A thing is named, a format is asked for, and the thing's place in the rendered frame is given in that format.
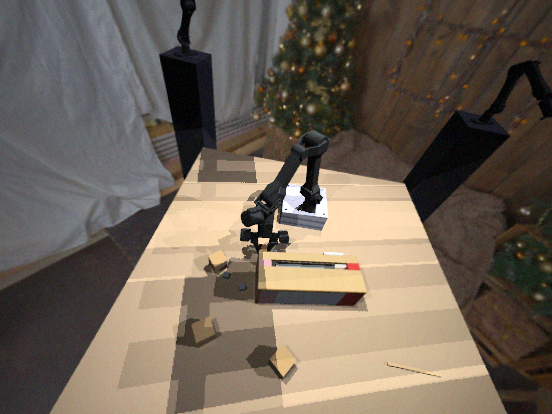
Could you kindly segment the long olive-tan square bar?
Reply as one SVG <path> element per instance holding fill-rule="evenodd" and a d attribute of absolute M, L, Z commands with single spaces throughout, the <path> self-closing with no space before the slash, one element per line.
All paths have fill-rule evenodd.
<path fill-rule="evenodd" d="M 433 376 L 442 377 L 442 374 L 440 374 L 440 373 L 435 373 L 435 372 L 430 372 L 430 371 L 419 370 L 419 368 L 414 368 L 414 367 L 409 367 L 409 366 L 403 366 L 403 365 L 398 365 L 398 364 L 393 364 L 393 363 L 387 363 L 387 366 L 396 367 L 396 368 L 401 368 L 401 369 L 407 369 L 407 370 L 412 370 L 412 372 L 417 372 L 417 373 L 422 373 L 422 374 L 428 374 L 428 375 L 433 375 Z"/>

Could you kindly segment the tan cardboard cube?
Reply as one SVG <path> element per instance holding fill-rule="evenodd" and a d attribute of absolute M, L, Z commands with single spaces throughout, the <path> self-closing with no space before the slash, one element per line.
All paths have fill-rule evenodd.
<path fill-rule="evenodd" d="M 269 360 L 268 365 L 281 379 L 295 362 L 296 360 L 294 357 L 282 344 L 281 347 L 273 354 L 273 357 Z"/>

